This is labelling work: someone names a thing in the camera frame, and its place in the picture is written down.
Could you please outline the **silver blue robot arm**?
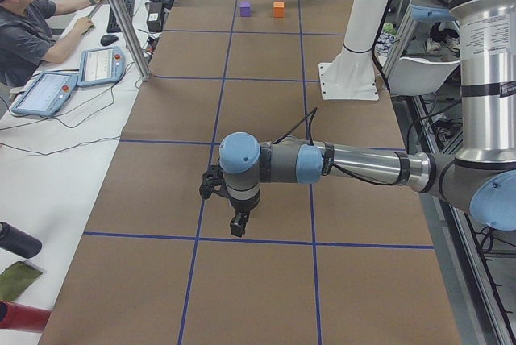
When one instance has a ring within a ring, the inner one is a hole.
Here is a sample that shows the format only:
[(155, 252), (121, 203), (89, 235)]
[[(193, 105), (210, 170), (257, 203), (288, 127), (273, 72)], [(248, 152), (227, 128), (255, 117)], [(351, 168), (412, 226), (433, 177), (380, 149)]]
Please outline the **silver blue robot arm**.
[(463, 144), (454, 155), (376, 151), (288, 137), (228, 135), (219, 148), (221, 194), (242, 236), (263, 182), (313, 184), (343, 174), (429, 193), (489, 227), (515, 228), (515, 0), (412, 0), (417, 20), (460, 25)]

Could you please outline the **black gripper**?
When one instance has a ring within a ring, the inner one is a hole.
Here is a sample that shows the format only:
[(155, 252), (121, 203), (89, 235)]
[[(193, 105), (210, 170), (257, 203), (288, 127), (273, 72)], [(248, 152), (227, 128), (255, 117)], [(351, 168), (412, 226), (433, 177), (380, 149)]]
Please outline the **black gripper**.
[(236, 210), (234, 217), (230, 221), (230, 233), (235, 237), (243, 237), (246, 233), (246, 225), (249, 220), (250, 211), (258, 206), (260, 195), (255, 195), (244, 200), (229, 197), (229, 202)]

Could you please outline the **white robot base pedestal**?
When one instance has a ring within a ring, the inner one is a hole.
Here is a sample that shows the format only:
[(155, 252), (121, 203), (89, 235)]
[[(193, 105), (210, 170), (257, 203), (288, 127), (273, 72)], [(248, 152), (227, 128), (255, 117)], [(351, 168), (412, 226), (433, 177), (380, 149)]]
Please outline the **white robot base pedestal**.
[(372, 51), (389, 0), (354, 0), (339, 55), (318, 65), (324, 100), (376, 101)]

